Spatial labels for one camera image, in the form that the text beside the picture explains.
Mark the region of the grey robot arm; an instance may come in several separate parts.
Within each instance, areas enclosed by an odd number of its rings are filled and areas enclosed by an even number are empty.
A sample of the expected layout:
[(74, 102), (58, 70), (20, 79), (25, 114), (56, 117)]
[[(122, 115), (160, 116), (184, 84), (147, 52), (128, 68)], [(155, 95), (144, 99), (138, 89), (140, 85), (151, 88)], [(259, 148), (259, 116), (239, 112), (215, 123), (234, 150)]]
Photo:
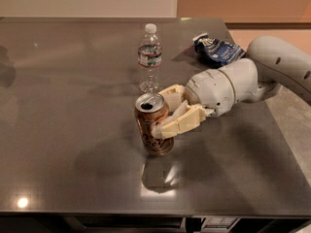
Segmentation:
[(284, 86), (311, 103), (311, 55), (272, 36), (261, 36), (247, 56), (219, 69), (207, 69), (187, 84), (160, 92), (173, 113), (152, 127), (159, 139), (175, 137), (219, 117), (240, 102), (255, 103), (275, 96)]

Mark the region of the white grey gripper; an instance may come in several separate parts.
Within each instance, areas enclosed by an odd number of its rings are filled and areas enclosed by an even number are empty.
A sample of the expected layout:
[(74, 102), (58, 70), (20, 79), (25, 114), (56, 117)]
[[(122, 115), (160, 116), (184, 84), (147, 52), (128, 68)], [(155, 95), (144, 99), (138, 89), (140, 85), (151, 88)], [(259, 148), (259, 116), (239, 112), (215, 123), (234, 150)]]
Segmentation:
[(194, 75), (186, 87), (173, 84), (159, 94), (167, 103), (169, 112), (174, 113), (152, 127), (152, 135), (157, 139), (191, 131), (211, 114), (219, 117), (229, 112), (234, 104), (232, 84), (219, 70), (203, 71)]

